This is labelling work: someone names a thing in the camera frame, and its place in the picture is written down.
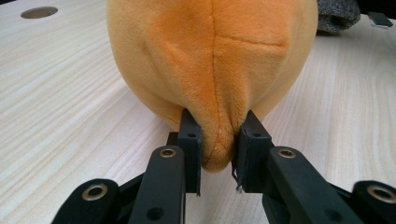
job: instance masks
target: gray object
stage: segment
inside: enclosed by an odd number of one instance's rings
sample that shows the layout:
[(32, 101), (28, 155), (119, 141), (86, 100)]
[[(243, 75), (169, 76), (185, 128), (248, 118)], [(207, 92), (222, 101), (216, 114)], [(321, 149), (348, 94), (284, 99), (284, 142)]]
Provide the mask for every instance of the gray object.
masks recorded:
[(338, 32), (348, 29), (361, 19), (356, 0), (318, 0), (318, 30)]

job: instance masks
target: wood grain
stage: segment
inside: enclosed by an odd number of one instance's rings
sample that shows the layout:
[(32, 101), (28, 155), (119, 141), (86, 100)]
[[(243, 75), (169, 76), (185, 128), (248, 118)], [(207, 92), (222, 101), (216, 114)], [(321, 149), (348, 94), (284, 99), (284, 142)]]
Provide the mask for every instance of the wood grain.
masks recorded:
[[(52, 6), (47, 18), (24, 10)], [(32, 0), (0, 6), (0, 222), (50, 223), (81, 183), (120, 185), (143, 173), (170, 129), (129, 91), (114, 63), (106, 1)], [(318, 35), (289, 94), (264, 119), (276, 145), (301, 150), (350, 190), (396, 186), (396, 30), (366, 16)], [(203, 173), (188, 223), (266, 223), (261, 196), (235, 192), (231, 169)]]

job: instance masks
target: metal ring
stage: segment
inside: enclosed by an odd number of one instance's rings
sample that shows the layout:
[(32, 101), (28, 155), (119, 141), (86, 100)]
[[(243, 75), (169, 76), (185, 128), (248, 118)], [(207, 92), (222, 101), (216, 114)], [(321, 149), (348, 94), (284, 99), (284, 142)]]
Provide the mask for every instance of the metal ring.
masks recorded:
[(293, 159), (296, 157), (296, 154), (291, 151), (290, 149), (282, 148), (280, 149), (277, 154), (283, 158)]
[[(98, 194), (91, 195), (90, 191), (93, 189), (101, 190)], [(94, 184), (90, 185), (87, 189), (82, 193), (82, 199), (85, 201), (96, 201), (101, 199), (103, 196), (107, 194), (107, 186), (105, 184)]]
[(396, 194), (378, 185), (371, 185), (367, 188), (369, 194), (384, 203), (396, 203)]
[(177, 152), (172, 148), (166, 148), (166, 149), (161, 150), (161, 152), (160, 152), (160, 156), (163, 158), (171, 158), (171, 157), (174, 157), (176, 154), (177, 154)]

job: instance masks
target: stuffed animal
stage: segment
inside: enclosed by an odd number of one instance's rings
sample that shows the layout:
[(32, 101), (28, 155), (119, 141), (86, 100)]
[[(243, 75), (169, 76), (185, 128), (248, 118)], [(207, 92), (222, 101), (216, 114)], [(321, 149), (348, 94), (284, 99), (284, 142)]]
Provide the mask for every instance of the stuffed animal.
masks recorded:
[(183, 108), (203, 130), (217, 172), (251, 109), (259, 119), (300, 74), (318, 27), (316, 0), (107, 0), (124, 80), (177, 130)]

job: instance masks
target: table surface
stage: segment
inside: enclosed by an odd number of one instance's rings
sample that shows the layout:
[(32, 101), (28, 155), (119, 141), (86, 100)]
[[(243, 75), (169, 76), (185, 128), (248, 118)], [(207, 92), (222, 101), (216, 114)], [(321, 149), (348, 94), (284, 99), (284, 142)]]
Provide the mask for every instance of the table surface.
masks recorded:
[[(59, 11), (26, 20), (33, 7)], [(81, 183), (143, 173), (171, 130), (125, 85), (109, 46), (106, 1), (0, 6), (0, 222), (50, 223)], [(287, 96), (262, 121), (276, 145), (302, 151), (331, 183), (396, 186), (396, 29), (366, 16), (317, 35)], [(258, 194), (237, 193), (231, 168), (203, 172), (188, 223), (266, 223)]]

